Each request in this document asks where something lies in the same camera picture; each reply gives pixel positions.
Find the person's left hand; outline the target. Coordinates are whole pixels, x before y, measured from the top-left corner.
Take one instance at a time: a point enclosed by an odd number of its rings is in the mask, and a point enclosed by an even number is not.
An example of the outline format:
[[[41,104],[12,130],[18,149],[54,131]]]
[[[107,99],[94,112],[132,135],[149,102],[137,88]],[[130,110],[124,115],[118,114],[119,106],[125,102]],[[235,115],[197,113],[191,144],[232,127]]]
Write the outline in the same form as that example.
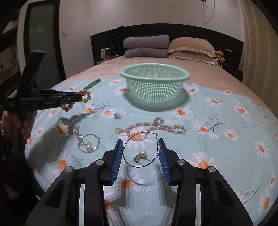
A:
[[[7,111],[2,111],[1,113],[1,145],[6,145],[10,140],[12,126],[20,129],[20,134],[24,139],[30,138],[37,111],[33,111],[30,118],[24,122],[21,122],[14,113]]]

